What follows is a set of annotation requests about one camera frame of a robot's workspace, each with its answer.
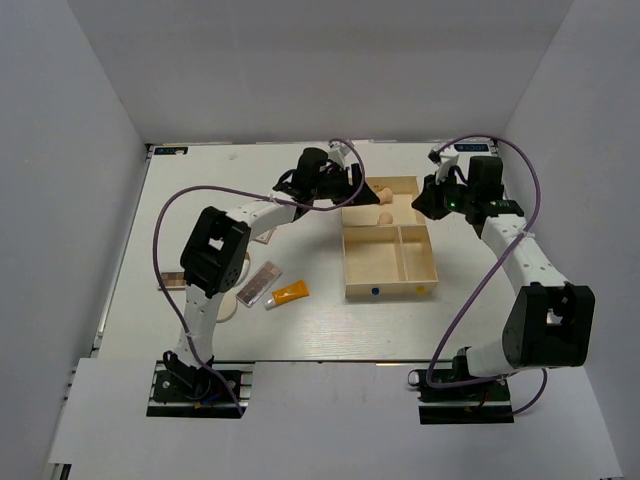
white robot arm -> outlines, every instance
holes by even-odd
[[[522,209],[517,202],[503,198],[502,160],[472,157],[467,179],[456,165],[457,157],[438,160],[439,169],[425,177],[423,191],[412,204],[414,209],[432,220],[451,212],[464,214],[497,258],[523,236],[502,265],[516,293],[502,335],[458,352],[452,380],[464,382],[528,368],[582,365],[595,298],[589,287],[573,285],[558,272],[533,236],[526,233]],[[548,323],[550,312],[562,320]]]
[[[291,197],[281,192],[272,192],[272,197],[273,202],[258,200],[227,212],[229,218],[238,223],[245,223],[249,227],[249,241],[278,225],[293,222],[296,207],[276,203],[278,199],[291,200]],[[189,335],[191,335],[199,357],[210,359],[213,357],[213,331],[224,295],[218,293],[209,298],[204,290],[195,283],[187,285],[186,293],[184,318],[189,327]],[[178,353],[180,360],[185,365],[196,368],[200,366],[189,348],[184,329],[180,333],[180,339],[174,352]]]
[[[238,282],[251,240],[298,220],[316,200],[331,200],[336,206],[380,202],[362,182],[359,164],[351,165],[349,178],[348,150],[346,146],[329,152],[306,148],[297,168],[274,186],[270,201],[254,201],[228,212],[208,207],[200,214],[180,258],[187,284],[184,320],[189,333],[183,329],[176,347],[163,355],[165,368],[181,380],[185,396],[195,398],[208,389],[211,372],[201,362],[210,366],[213,361],[213,332],[223,294]]]

orange tube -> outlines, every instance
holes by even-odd
[[[281,288],[271,292],[271,298],[264,302],[264,308],[271,310],[272,308],[279,307],[285,303],[293,302],[299,298],[308,297],[309,289],[304,280],[298,280],[296,283],[292,283],[288,287]]]

white wall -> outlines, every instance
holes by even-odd
[[[0,2],[0,465],[40,478],[144,146],[63,0]]]
[[[69,0],[148,142],[501,131],[571,0]]]
[[[639,21],[638,2],[576,0],[505,133],[541,177],[537,238],[595,292],[587,371],[630,479],[640,478]],[[506,160],[509,191],[531,211],[531,181]]]

wooden tray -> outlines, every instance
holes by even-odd
[[[342,209],[345,295],[416,295],[438,284],[424,216],[411,208],[419,194],[416,177],[369,177],[374,192],[393,191],[393,203]],[[377,225],[382,212],[391,225]]]

black mounting base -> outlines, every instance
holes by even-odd
[[[506,381],[464,388],[436,389],[427,385],[427,371],[417,370],[421,425],[513,423]],[[436,369],[433,380],[450,381],[450,369]]]
[[[233,393],[240,398],[242,372],[219,370],[219,373],[231,383]],[[226,388],[215,377],[212,377],[209,389],[200,398],[190,397],[190,394],[170,372],[157,371],[147,417],[240,418]]]

